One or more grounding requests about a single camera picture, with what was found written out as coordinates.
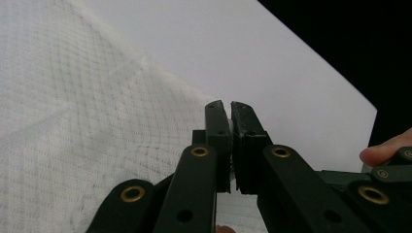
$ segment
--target hand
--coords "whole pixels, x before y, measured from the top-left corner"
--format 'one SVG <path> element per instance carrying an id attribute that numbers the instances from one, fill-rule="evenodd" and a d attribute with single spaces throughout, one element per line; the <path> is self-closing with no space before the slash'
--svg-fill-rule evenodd
<path id="1" fill-rule="evenodd" d="M 228 226 L 216 226 L 216 233 L 236 233 L 232 228 Z"/>
<path id="2" fill-rule="evenodd" d="M 404 133 L 391 138 L 387 142 L 367 148 L 360 153 L 360 160 L 371 167 L 382 164 L 390 159 L 402 147 L 412 146 L 412 128 Z"/>

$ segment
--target white surface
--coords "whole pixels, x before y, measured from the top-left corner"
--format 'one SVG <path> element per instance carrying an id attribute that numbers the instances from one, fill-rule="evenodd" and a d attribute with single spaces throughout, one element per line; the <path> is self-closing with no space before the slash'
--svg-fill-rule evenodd
<path id="1" fill-rule="evenodd" d="M 251 104 L 314 167 L 359 169 L 374 109 L 256 2 L 105 3 L 133 30 L 82 1 L 0 2 L 0 232 L 84 232 L 117 184 L 164 179 L 205 92 Z M 265 231 L 254 197 L 218 202 L 219 224 Z"/>
<path id="2" fill-rule="evenodd" d="M 361 170 L 375 108 L 253 0 L 86 0 L 178 77 L 257 112 L 316 170 Z"/>

